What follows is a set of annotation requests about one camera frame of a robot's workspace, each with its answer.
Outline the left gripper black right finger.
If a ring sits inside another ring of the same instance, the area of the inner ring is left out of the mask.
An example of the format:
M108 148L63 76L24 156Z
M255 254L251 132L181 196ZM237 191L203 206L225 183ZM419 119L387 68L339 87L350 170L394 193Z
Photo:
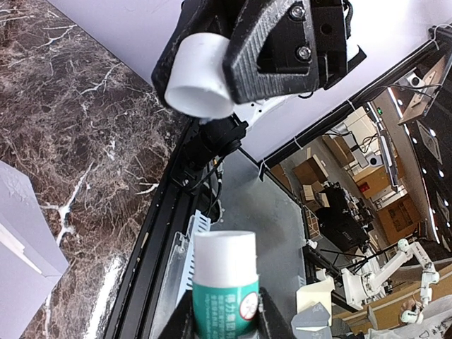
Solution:
M264 287L259 288L257 312L258 338L293 339L292 329L281 315L275 302Z

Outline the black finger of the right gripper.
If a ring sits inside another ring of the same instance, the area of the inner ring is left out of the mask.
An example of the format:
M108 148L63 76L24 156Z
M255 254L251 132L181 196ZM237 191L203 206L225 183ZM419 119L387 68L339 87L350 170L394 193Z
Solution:
M310 1L245 1L222 69L237 104L316 91L319 66Z
M192 34L207 32L211 22L212 1L183 1L176 28L163 49L151 74L153 87L163 106L169 105L165 99L165 91L180 44L183 39Z

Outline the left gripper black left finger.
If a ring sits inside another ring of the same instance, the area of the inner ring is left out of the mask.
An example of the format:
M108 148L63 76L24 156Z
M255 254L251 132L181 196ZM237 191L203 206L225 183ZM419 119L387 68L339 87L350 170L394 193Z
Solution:
M158 339L194 339L192 291L186 291Z

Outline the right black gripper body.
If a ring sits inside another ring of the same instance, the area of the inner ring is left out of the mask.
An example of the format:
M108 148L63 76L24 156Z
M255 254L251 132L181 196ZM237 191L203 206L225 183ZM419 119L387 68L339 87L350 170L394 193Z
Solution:
M332 88L367 57L353 40L354 8L350 1L310 1L314 34L310 88Z

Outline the green glue stick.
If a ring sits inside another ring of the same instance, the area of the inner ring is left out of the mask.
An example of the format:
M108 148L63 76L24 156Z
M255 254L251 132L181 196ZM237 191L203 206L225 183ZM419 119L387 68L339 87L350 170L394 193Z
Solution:
M195 234L192 303L198 338L243 338L255 331L256 259L254 232Z

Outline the white glue stick cap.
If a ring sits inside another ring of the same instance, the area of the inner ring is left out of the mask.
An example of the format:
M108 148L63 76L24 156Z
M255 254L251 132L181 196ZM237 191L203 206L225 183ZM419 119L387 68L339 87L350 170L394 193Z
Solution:
M165 90L171 108L200 119L224 119L233 113L222 70L229 42L210 32L190 35L181 42Z

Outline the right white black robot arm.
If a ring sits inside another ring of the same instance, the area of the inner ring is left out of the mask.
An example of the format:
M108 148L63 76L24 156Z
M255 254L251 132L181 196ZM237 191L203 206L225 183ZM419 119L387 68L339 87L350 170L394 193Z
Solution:
M261 114L359 65L352 17L349 1L183 1L151 75L161 102L195 119L173 180L197 190Z

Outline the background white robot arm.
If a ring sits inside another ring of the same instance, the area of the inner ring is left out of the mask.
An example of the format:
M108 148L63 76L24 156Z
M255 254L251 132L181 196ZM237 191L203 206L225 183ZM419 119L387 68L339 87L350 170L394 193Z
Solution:
M331 305L350 312L365 310L369 318L374 313L369 303L386 296L385 286L391 276L412 258L421 268L420 300L413 309L403 311L400 320L407 324L421 324L424 311L432 301L433 284L440 281L434 262L419 242L401 239L396 254L384 265L371 265L374 256L357 262L363 271L354 273L348 268L337 269L310 245L302 248L308 284L297 291L298 312L287 324L266 290L261 290L258 308L259 338L331 338Z

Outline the spare grey envelope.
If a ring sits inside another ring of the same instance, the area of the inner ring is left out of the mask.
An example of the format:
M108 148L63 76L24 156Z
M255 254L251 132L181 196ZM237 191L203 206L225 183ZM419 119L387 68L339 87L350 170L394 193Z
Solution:
M322 303L317 303L296 314L291 320L294 337L327 339L332 338L329 325L330 313Z

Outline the cardboard boxes pile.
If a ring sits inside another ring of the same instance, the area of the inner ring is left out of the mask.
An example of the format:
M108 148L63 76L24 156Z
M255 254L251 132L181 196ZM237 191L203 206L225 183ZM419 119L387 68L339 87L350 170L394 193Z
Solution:
M347 171L353 163L342 138L320 136L272 166L271 173L311 213L336 208L343 199L346 207L358 201L359 192Z

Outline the person in white shirt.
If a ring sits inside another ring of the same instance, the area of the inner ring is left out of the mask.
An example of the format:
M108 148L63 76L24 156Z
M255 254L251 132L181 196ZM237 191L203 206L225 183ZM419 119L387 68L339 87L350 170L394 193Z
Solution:
M451 338L451 295L430 302L419 314L410 312L413 323L394 329L370 329L365 338Z

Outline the black front rail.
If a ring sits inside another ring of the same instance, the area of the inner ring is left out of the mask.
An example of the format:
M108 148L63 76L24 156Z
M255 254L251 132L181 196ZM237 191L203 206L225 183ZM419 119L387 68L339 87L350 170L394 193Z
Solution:
M199 130L191 121L165 168L126 267L103 338L148 338L177 232L185 233L198 205L199 190L174 183L171 171L182 163L182 147Z

